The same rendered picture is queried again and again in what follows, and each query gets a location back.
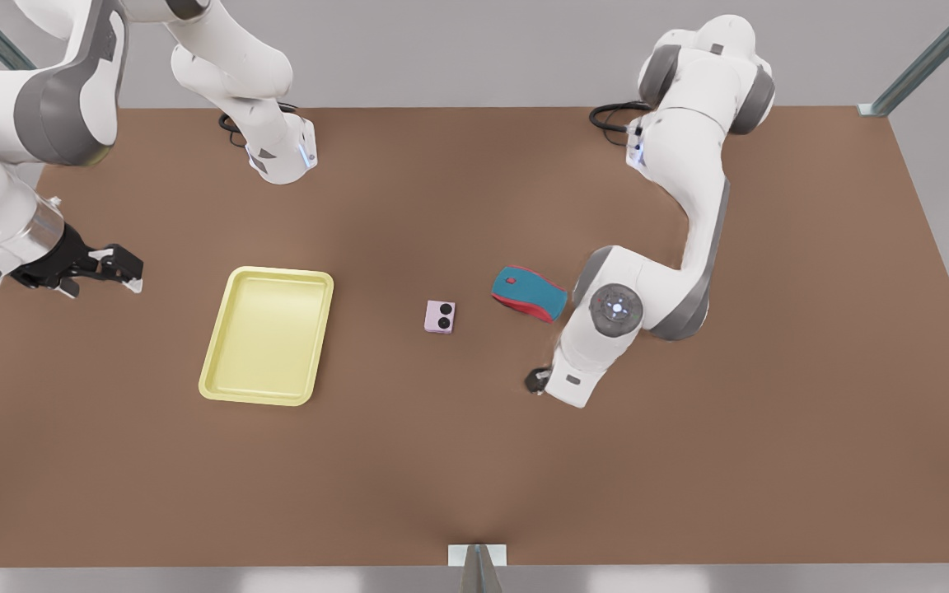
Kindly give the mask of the teal and red computer mouse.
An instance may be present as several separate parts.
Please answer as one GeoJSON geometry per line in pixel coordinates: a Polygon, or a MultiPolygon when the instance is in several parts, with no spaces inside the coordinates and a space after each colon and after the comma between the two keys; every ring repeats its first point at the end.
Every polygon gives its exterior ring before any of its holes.
{"type": "Polygon", "coordinates": [[[521,314],[554,323],[564,311],[568,292],[534,270],[505,266],[493,281],[491,297],[521,314]]]}

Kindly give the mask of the yellow rectangular tray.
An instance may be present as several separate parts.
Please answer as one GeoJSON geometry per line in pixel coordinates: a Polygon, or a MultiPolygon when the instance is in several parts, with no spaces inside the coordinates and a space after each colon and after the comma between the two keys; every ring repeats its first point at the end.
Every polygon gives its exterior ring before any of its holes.
{"type": "Polygon", "coordinates": [[[311,398],[334,282],[242,266],[227,279],[197,387],[208,400],[295,408],[311,398]]]}

